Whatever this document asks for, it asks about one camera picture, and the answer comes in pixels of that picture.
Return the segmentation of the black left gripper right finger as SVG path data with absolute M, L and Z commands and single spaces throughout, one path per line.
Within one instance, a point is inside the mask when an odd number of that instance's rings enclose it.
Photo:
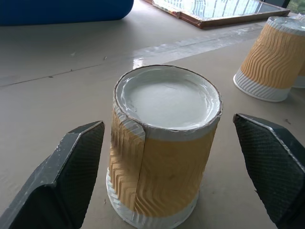
M 305 147 L 283 126 L 235 114 L 246 169 L 278 229 L 305 229 Z

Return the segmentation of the wooden framed glass panel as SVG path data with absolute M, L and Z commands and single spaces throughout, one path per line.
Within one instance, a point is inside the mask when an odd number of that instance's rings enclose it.
M 290 10 L 260 0 L 143 0 L 197 28 L 288 16 Z

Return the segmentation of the blue rounded object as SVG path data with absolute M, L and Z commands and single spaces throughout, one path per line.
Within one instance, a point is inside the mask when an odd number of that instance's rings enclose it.
M 115 21 L 134 0 L 0 0 L 0 26 Z

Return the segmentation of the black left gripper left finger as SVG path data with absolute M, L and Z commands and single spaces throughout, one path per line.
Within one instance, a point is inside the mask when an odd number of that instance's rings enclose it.
M 103 121 L 62 138 L 0 216 L 0 229 L 80 229 L 92 197 L 103 144 Z

